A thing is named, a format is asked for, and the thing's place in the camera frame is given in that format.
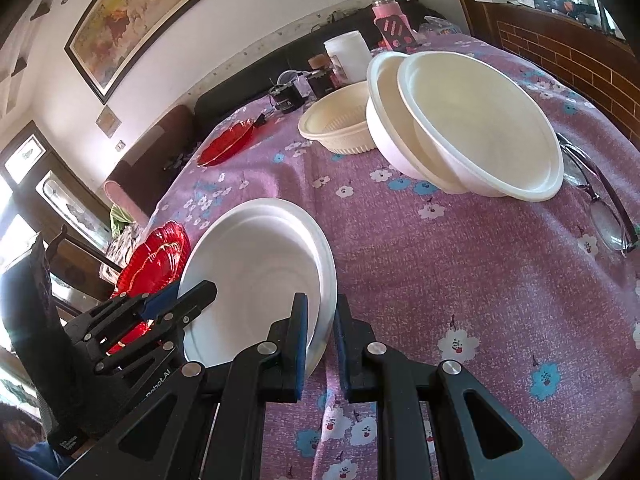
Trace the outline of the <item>red wedding glass plate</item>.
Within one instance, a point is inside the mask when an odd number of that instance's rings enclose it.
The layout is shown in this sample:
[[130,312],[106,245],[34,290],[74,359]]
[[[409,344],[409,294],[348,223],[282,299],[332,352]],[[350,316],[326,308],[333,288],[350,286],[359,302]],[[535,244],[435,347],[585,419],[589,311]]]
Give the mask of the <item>red wedding glass plate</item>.
[[191,253],[191,242],[182,224],[170,220],[154,229],[137,247],[119,275],[112,297],[148,294],[152,296],[168,287],[160,299],[153,300],[139,314],[140,320],[107,351],[119,352],[136,339],[149,333],[152,322],[163,307],[177,297],[177,283]]

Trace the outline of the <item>white paper plate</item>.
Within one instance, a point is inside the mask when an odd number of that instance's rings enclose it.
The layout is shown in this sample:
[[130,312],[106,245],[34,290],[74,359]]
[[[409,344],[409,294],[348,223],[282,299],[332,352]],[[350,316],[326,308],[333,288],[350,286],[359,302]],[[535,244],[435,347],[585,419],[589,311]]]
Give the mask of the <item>white paper plate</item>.
[[333,326],[337,275],[332,250],[303,208],[258,198],[218,218],[192,249],[180,284],[186,294],[202,281],[216,298],[184,330],[190,361],[214,366],[266,340],[272,323],[287,318],[295,294],[308,299],[305,373],[320,363]]

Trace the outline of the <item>small red gold-rimmed plate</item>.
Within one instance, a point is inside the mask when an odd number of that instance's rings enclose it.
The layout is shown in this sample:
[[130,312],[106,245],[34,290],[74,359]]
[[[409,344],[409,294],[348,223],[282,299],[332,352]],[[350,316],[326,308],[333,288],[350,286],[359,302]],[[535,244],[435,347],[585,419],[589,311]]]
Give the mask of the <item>small red gold-rimmed plate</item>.
[[254,120],[235,122],[224,130],[212,142],[206,145],[198,155],[199,167],[213,167],[225,162],[240,151],[245,150],[253,140]]

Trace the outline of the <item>white paper bowl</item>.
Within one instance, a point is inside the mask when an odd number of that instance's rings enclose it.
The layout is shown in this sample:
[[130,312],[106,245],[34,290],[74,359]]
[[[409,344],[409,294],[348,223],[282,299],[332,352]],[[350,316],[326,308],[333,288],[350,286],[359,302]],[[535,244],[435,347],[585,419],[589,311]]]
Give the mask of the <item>white paper bowl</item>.
[[469,190],[439,155],[401,99],[397,75],[408,54],[383,52],[372,58],[367,72],[369,99],[366,117],[372,139],[384,158],[398,171],[427,180],[448,194]]
[[550,200],[563,159],[549,119],[513,80],[457,52],[421,52],[399,65],[401,99],[464,188],[486,197]]

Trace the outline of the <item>beige patterned bowl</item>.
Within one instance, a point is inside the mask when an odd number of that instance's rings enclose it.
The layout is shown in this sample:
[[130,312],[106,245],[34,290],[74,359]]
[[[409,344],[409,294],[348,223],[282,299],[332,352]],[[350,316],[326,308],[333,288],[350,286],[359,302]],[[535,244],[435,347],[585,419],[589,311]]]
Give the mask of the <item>beige patterned bowl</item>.
[[369,132],[365,81],[350,84],[314,102],[299,118],[298,131],[337,155],[357,155],[376,149]]

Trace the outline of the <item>dark sofa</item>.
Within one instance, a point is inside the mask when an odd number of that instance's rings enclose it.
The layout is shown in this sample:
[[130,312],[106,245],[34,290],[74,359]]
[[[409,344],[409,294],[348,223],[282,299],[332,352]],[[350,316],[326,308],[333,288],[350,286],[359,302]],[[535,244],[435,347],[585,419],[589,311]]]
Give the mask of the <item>dark sofa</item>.
[[351,10],[342,18],[314,25],[276,50],[196,97],[178,104],[134,144],[103,183],[108,199],[139,224],[152,216],[198,142],[242,106],[265,96],[285,70],[306,70],[308,60],[324,51],[323,43],[358,30],[373,49],[382,36],[373,23],[372,6]]

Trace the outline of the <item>eyeglasses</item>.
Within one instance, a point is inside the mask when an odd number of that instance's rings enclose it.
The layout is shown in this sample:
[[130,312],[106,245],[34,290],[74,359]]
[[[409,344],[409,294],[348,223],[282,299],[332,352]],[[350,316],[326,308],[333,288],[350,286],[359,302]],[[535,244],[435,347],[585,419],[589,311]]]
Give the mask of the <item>eyeglasses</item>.
[[591,157],[562,133],[555,133],[564,160],[564,180],[589,197],[589,214],[598,237],[612,252],[629,256],[639,234],[613,185]]

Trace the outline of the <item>black box device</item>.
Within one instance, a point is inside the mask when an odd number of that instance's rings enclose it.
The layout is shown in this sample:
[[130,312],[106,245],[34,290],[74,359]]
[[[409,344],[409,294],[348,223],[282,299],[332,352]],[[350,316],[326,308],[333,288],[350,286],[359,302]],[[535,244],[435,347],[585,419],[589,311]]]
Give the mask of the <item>black box device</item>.
[[315,70],[309,73],[306,79],[317,100],[336,90],[332,70]]

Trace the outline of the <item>small brown-lidded jar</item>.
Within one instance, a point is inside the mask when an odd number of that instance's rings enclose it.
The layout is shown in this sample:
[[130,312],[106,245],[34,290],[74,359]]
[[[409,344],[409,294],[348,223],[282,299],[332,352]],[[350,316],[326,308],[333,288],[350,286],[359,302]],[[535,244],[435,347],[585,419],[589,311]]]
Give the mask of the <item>small brown-lidded jar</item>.
[[331,69],[331,61],[325,53],[317,54],[308,60],[311,73],[324,73]]

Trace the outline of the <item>white plastic jar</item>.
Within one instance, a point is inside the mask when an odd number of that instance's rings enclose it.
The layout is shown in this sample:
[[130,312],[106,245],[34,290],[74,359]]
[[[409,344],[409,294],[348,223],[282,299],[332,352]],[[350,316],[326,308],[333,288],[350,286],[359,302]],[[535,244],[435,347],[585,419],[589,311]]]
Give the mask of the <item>white plastic jar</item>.
[[367,79],[372,54],[358,30],[326,40],[324,48],[343,84],[356,84]]

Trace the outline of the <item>framed horse painting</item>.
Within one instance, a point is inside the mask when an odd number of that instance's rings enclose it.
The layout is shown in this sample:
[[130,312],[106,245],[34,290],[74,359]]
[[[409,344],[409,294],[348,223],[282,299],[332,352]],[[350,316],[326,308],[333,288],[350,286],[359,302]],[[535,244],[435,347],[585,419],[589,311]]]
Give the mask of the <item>framed horse painting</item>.
[[146,49],[199,1],[91,0],[65,52],[105,104]]

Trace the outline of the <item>pink sleeved bottle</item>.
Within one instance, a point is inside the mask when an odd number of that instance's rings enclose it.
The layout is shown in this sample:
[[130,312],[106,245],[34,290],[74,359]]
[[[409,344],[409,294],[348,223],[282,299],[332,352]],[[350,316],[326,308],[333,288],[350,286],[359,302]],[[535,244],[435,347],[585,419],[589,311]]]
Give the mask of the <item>pink sleeved bottle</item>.
[[409,53],[418,45],[414,31],[406,14],[396,0],[371,0],[376,28],[380,31],[386,47],[390,50]]

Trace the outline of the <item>brown wooden cabinet ledge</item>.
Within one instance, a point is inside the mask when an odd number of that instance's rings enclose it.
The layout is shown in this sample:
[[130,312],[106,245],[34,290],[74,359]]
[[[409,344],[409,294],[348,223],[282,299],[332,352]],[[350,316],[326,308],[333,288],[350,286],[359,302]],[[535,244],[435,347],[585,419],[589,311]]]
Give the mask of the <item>brown wooden cabinet ledge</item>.
[[623,136],[639,144],[639,57],[630,47],[527,6],[460,2],[472,36],[534,62],[588,96]]

